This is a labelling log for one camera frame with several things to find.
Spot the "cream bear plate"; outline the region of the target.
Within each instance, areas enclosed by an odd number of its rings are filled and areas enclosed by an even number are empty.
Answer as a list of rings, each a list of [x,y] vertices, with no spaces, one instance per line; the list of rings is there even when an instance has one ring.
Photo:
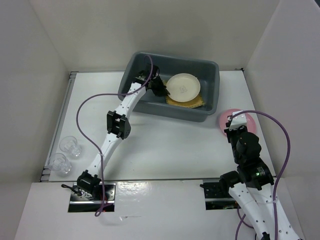
[[[201,90],[200,81],[189,73],[179,73],[172,76],[165,84],[168,96],[180,103],[195,99]]]

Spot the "yellow woven bamboo mat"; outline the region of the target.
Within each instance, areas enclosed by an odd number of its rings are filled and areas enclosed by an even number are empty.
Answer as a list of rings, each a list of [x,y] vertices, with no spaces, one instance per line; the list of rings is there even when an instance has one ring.
[[[168,105],[172,105],[172,106],[176,106],[176,107],[185,107],[185,108],[190,108],[190,109],[198,108],[198,107],[205,105],[205,102],[204,102],[200,93],[198,94],[198,96],[196,98],[194,98],[191,101],[187,101],[187,102],[177,102],[177,101],[172,100],[169,96],[165,97],[165,101]]]

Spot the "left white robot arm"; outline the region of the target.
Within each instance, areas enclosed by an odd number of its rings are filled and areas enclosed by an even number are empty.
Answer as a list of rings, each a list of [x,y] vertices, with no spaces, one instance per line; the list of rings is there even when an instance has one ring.
[[[134,76],[128,92],[118,94],[118,96],[123,97],[123,100],[115,110],[108,111],[106,115],[106,137],[101,147],[81,130],[79,114],[86,102],[104,94],[99,93],[90,96],[78,107],[75,117],[76,126],[83,137],[98,150],[98,154],[91,165],[77,178],[77,187],[88,200],[94,200],[95,198],[100,198],[102,201],[107,200],[104,187],[104,169],[117,146],[131,133],[130,115],[147,90],[152,90],[154,95],[158,97],[170,94],[160,78],[159,67],[152,63],[148,63],[144,70]]]

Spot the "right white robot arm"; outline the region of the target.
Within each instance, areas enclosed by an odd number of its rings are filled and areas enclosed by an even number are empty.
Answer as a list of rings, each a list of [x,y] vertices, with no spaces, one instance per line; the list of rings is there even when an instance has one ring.
[[[225,129],[237,169],[220,176],[219,191],[235,199],[259,240],[298,240],[277,193],[275,181],[260,157],[259,138],[242,125]]]

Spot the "grey plastic bin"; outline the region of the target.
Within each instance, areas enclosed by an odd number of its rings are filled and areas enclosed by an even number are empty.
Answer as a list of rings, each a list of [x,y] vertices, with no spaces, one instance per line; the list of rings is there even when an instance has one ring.
[[[126,66],[119,84],[119,93],[128,92],[133,78],[150,63],[147,55],[159,68],[159,76],[163,82],[167,82],[172,76],[180,73],[195,76],[200,82],[200,95],[204,106],[187,108],[169,105],[164,97],[155,96],[151,90],[148,90],[136,104],[134,112],[198,123],[204,122],[208,116],[216,112],[220,72],[218,64],[209,60],[138,51],[133,54]]]

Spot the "pink bear plate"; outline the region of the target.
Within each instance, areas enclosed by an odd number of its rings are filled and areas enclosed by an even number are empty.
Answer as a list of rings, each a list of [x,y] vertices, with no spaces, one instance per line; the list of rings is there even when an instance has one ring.
[[[242,112],[243,110],[232,108],[224,111],[219,116],[219,127],[222,134],[226,137],[225,129],[227,129],[227,124],[231,123],[231,130],[235,130],[236,127],[240,127],[244,124],[250,133],[257,133],[257,126],[254,118],[248,113],[242,113],[238,116],[233,117],[235,114]]]

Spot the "clear glass cup far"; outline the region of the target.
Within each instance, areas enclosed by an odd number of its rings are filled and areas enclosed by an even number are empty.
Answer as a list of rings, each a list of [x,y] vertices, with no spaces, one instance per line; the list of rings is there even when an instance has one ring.
[[[62,152],[69,154],[73,158],[78,158],[82,153],[82,147],[78,144],[74,136],[66,136],[59,142]]]

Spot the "clear glass cup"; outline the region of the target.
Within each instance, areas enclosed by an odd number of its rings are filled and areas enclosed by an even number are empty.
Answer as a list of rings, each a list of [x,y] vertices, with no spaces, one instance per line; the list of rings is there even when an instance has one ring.
[[[78,158],[82,153],[82,147],[78,144],[74,136],[66,136],[59,142],[62,152],[69,154],[73,158]]]
[[[52,155],[48,160],[48,168],[60,175],[68,175],[72,170],[72,164],[62,153]]]

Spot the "clear glass cup near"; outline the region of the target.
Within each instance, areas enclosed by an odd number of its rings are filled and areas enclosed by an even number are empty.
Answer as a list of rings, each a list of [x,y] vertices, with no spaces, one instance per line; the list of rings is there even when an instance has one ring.
[[[68,175],[72,170],[72,164],[62,153],[52,155],[48,160],[48,168],[60,175]]]

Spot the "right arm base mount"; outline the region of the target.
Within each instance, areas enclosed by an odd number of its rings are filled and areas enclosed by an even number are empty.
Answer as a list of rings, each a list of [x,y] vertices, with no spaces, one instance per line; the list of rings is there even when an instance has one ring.
[[[207,211],[238,208],[238,203],[222,189],[218,179],[204,179],[199,187],[203,190]]]

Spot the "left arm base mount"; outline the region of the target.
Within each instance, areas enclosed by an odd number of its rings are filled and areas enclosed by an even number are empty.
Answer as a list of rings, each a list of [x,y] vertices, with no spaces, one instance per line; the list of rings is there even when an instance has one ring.
[[[116,183],[105,183],[106,206],[102,212],[114,212],[116,186]],[[71,186],[61,184],[61,187],[71,191],[68,205],[69,213],[93,213],[100,208],[103,200],[101,183],[99,184],[98,191],[93,195],[79,189],[75,182]]]

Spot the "aluminium frame rail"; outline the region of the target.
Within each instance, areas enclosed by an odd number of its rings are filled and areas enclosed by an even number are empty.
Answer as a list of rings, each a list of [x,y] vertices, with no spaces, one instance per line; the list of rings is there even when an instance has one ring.
[[[44,167],[41,171],[41,176],[39,179],[40,183],[49,181],[49,178],[51,175],[51,171],[48,168],[49,158],[56,152],[55,144],[56,144],[56,141],[59,140],[59,137],[61,135],[62,125],[63,125],[64,119],[65,119],[66,111],[67,111],[67,108],[69,105],[71,92],[73,89],[73,85],[74,85],[74,81],[76,79],[77,73],[78,73],[78,71],[71,71],[70,72],[67,88],[66,88],[64,98],[62,101],[62,105],[61,105],[61,108],[60,108],[60,111],[58,114],[57,122],[56,122],[55,129],[53,132],[52,140],[51,140],[51,143],[50,143],[50,146],[48,149],[45,164],[44,164]]]

